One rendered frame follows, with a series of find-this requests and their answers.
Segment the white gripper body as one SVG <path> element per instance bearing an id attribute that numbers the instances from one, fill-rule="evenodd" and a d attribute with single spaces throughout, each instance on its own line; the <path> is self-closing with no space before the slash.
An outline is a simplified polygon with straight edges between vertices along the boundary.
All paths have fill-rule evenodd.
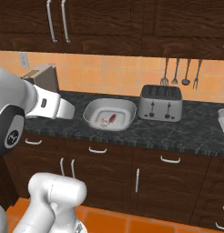
<path id="1" fill-rule="evenodd" d="M 61 98 L 56 117 L 62 119 L 72 119 L 74 114 L 75 107 L 65 99 Z"/>

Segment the white square tupperware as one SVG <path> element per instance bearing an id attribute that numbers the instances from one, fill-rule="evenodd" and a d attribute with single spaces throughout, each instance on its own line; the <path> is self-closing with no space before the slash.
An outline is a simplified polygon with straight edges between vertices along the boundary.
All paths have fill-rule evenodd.
<path id="1" fill-rule="evenodd" d="M 106 131 L 126 130 L 133 122 L 137 113 L 136 105 L 126 99 L 99 98 L 91 101 L 83 114 L 88 125 L 94 129 Z M 100 125 L 101 119 L 109 120 L 117 114 L 116 120 L 107 126 Z"/>

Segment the dark wood drawer front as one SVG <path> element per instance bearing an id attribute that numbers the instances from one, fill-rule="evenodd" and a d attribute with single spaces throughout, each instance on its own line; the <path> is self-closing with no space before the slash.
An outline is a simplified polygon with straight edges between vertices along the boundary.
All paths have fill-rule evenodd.
<path id="1" fill-rule="evenodd" d="M 177 160 L 180 157 L 181 161 L 179 164 L 169 164 L 162 162 L 160 156 L 173 160 Z M 210 162 L 210 157 L 204 155 L 142 147 L 134 148 L 133 158 L 139 165 L 193 171 L 197 173 L 205 173 Z"/>
<path id="2" fill-rule="evenodd" d="M 25 139 L 28 139 L 29 141 L 39 141 L 42 140 L 42 144 L 38 146 L 28 145 L 25 143 Z M 54 151 L 54 152 L 65 152 L 65 141 L 61 139 L 60 137 L 51 137 L 51 136 L 45 136 L 45 135 L 38 135 L 34 133 L 28 133 L 25 132 L 22 135 L 22 140 L 20 145 L 22 147 L 30 147 L 33 149 L 42 149 L 45 151 Z"/>
<path id="3" fill-rule="evenodd" d="M 92 147 L 95 150 L 104 150 L 106 148 L 107 152 L 105 154 L 91 153 L 88 151 L 89 147 Z M 66 151 L 69 155 L 94 157 L 97 159 L 102 158 L 106 160 L 115 159 L 131 161 L 133 155 L 132 147 L 76 139 L 66 140 Z"/>

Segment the brown box with label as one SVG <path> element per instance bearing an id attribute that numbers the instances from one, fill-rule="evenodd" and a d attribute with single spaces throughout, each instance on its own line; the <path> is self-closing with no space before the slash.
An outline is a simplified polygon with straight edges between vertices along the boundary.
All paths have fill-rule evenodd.
<path id="1" fill-rule="evenodd" d="M 26 74 L 23 74 L 21 78 L 45 90 L 59 92 L 56 67 L 54 65 L 37 65 Z"/>

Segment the dark wood base cupboard door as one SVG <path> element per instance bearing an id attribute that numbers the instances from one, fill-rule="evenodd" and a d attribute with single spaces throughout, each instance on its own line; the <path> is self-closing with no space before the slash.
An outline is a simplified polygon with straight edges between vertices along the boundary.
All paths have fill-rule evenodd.
<path id="1" fill-rule="evenodd" d="M 128 161 L 94 154 L 69 155 L 74 162 L 75 177 L 87 185 L 83 205 L 116 212 L 130 211 L 132 164 Z"/>
<path id="2" fill-rule="evenodd" d="M 136 171 L 140 169 L 138 192 Z M 132 177 L 132 214 L 188 224 L 204 181 L 205 173 L 135 165 Z"/>
<path id="3" fill-rule="evenodd" d="M 52 151 L 39 151 L 28 148 L 16 148 L 5 156 L 16 192 L 21 198 L 29 198 L 28 182 L 37 172 L 48 172 L 61 174 L 60 159 L 64 157 L 61 153 Z"/>

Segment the silver four-slot toaster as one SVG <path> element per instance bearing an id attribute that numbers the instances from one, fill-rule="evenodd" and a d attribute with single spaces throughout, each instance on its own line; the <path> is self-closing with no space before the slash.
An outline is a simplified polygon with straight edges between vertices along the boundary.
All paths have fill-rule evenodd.
<path id="1" fill-rule="evenodd" d="M 137 115 L 146 120 L 178 122 L 182 117 L 183 100 L 177 86 L 144 85 Z"/>

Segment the hanging metal ladle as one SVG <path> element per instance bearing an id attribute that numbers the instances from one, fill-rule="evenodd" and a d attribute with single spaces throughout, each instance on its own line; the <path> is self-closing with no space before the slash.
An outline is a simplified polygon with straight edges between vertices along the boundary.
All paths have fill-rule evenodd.
<path id="1" fill-rule="evenodd" d="M 182 85 L 184 85 L 184 86 L 188 86 L 190 84 L 190 80 L 188 79 L 188 69 L 189 69 L 189 66 L 190 66 L 190 62 L 191 62 L 191 59 L 188 59 L 185 78 L 182 79 L 182 81 L 181 81 Z"/>

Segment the hanging metal meat fork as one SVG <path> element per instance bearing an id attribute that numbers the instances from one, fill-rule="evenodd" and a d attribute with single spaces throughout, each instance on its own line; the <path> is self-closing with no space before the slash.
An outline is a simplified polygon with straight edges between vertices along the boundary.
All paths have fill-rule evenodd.
<path id="1" fill-rule="evenodd" d="M 201 64 L 202 64 L 202 59 L 199 59 L 199 63 L 198 63 L 198 70 L 197 70 L 197 73 L 196 73 L 196 77 L 194 79 L 194 83 L 193 83 L 193 89 L 196 89 L 198 88 L 198 82 L 199 82 L 199 71 L 200 71 L 200 68 L 201 68 Z"/>

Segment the dark wood drawer stack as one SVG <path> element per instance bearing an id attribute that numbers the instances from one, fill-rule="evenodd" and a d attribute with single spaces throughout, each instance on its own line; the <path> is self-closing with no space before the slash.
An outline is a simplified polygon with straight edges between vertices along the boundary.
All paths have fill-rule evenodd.
<path id="1" fill-rule="evenodd" d="M 200 228 L 224 227 L 224 157 L 213 157 L 199 193 L 190 224 Z"/>

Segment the white wall outlet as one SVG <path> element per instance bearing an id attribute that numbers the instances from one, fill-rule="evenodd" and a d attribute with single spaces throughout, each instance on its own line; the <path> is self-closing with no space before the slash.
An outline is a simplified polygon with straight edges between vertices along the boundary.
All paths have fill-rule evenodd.
<path id="1" fill-rule="evenodd" d="M 26 52 L 19 52 L 18 57 L 19 57 L 20 66 L 28 68 L 29 64 L 28 64 L 28 59 L 27 59 L 27 56 L 26 56 Z"/>

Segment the dark wood wall cupboard door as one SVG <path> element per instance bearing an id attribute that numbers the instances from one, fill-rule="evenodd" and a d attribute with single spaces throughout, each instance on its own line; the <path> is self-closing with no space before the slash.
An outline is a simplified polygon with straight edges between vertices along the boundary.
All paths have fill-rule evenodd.
<path id="1" fill-rule="evenodd" d="M 142 55 L 224 60 L 224 0 L 145 0 Z"/>
<path id="2" fill-rule="evenodd" d="M 59 4 L 59 0 L 50 4 L 55 44 L 50 34 L 46 0 L 0 0 L 0 50 L 63 52 Z"/>
<path id="3" fill-rule="evenodd" d="M 66 0 L 66 53 L 140 56 L 144 0 Z"/>

